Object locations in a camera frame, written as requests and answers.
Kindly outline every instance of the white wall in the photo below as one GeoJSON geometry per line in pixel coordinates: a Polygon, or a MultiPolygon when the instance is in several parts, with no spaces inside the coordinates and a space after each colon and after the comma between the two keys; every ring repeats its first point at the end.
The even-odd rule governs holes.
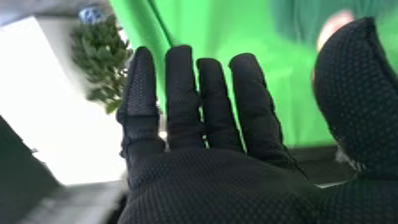
{"type": "Polygon", "coordinates": [[[119,124],[86,101],[68,62],[73,23],[31,17],[0,29],[0,114],[64,184],[125,172],[119,124]]]}

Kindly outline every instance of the black fabric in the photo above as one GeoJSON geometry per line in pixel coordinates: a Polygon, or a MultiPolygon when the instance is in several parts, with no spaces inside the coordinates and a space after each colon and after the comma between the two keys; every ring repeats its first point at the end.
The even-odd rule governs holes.
{"type": "Polygon", "coordinates": [[[283,145],[276,105],[254,55],[238,55],[230,64],[246,144],[219,62],[198,62],[201,93],[190,47],[171,49],[166,64],[169,150],[155,131],[137,138],[142,127],[158,129],[157,122],[146,120],[157,117],[157,99],[128,94],[132,89],[155,93],[151,54],[141,48],[119,109],[130,173],[119,223],[397,223],[397,84],[373,20],[356,21],[338,31],[317,62],[317,101],[338,143],[361,168],[356,179],[325,190],[309,182],[283,145]],[[141,61],[148,63],[137,70],[141,61]],[[148,113],[123,112],[125,105],[134,104],[146,105],[148,113]]]}
{"type": "Polygon", "coordinates": [[[320,197],[322,223],[398,222],[398,82],[372,18],[352,22],[320,52],[315,95],[357,178],[320,197]]]}

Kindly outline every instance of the floor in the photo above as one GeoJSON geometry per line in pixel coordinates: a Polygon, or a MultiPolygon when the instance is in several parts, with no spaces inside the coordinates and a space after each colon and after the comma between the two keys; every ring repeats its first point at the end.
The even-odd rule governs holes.
{"type": "Polygon", "coordinates": [[[110,10],[109,0],[0,0],[0,26],[34,14],[77,16],[93,4],[110,10]]]}
{"type": "Polygon", "coordinates": [[[20,224],[103,224],[119,209],[123,181],[70,186],[45,198],[20,224]]]}

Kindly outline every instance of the green screen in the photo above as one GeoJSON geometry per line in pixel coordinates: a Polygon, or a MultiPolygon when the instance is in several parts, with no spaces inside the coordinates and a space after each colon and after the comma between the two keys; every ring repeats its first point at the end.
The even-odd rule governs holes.
{"type": "Polygon", "coordinates": [[[350,9],[356,17],[377,17],[388,57],[398,68],[397,1],[384,0],[112,0],[134,46],[155,55],[158,97],[166,105],[164,55],[173,46],[194,47],[194,58],[217,58],[224,65],[244,52],[256,54],[274,96],[290,148],[334,144],[317,108],[311,74],[317,37],[329,16],[350,9]]]}

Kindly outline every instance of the gloved hand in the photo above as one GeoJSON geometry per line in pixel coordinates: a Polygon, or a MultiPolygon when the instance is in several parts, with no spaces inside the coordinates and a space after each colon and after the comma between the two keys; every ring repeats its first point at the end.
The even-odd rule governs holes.
{"type": "Polygon", "coordinates": [[[357,178],[322,192],[318,223],[398,221],[398,81],[375,21],[331,37],[315,68],[315,96],[357,178]]]}
{"type": "Polygon", "coordinates": [[[158,137],[153,57],[146,48],[135,52],[118,111],[130,173],[121,223],[311,223],[315,220],[318,188],[308,182],[283,145],[254,55],[238,55],[230,67],[247,153],[221,63],[214,59],[198,61],[198,92],[189,46],[173,48],[166,56],[166,152],[158,137]]]}

